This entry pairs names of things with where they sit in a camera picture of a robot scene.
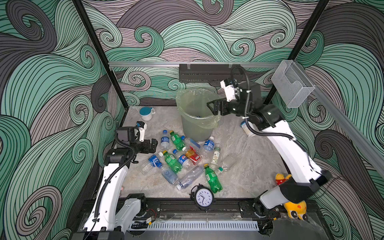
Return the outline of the clear bottle green label tea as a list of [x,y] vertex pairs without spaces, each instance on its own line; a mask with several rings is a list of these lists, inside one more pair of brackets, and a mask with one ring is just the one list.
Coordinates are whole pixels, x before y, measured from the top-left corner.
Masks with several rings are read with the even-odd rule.
[[222,145],[220,143],[216,143],[213,150],[213,156],[210,163],[211,168],[216,169],[219,165],[219,159],[221,156]]

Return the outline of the clear crushed bottle green cap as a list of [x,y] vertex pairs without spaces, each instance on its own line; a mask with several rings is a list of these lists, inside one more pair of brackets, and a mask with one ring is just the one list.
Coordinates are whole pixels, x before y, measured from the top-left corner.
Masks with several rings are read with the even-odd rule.
[[226,158],[220,163],[219,167],[215,170],[217,175],[221,175],[223,173],[231,170],[238,162],[238,158],[235,155],[228,155]]

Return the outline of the clear water bottle blue cap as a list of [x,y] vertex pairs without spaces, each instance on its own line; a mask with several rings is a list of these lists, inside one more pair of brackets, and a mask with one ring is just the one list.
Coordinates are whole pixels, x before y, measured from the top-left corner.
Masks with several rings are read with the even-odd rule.
[[160,170],[162,176],[171,184],[175,185],[179,178],[177,174],[175,174],[168,165],[163,165],[162,163],[158,163],[156,167]]

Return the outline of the pepsi label clear bottle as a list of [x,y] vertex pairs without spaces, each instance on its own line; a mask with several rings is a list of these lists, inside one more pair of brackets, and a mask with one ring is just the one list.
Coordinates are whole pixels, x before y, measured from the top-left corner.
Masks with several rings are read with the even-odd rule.
[[178,162],[182,165],[183,169],[191,170],[193,168],[194,165],[193,165],[192,161],[188,157],[186,157],[184,152],[178,151],[177,149],[174,149],[173,154],[176,157],[176,159],[178,160]]

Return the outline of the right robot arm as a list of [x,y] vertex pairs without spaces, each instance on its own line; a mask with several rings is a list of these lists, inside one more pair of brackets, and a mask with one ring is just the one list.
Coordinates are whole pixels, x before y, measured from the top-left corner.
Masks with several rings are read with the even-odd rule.
[[314,195],[331,180],[332,174],[322,170],[298,142],[280,110],[265,105],[257,83],[238,83],[226,79],[220,82],[225,98],[207,103],[213,115],[234,114],[242,117],[255,135],[267,137],[275,146],[289,169],[291,178],[262,193],[255,199],[257,215],[265,216],[271,209],[288,202],[298,204]]

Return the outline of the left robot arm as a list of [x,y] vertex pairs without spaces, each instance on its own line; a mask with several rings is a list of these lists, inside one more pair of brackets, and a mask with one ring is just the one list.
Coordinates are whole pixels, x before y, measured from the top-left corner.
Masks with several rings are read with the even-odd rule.
[[117,210],[124,179],[138,154],[153,154],[158,141],[146,140],[147,125],[138,121],[134,127],[116,130],[116,148],[108,151],[104,161],[101,182],[94,207],[81,230],[74,233],[74,240],[123,240],[136,216],[147,211],[144,194],[129,195]]

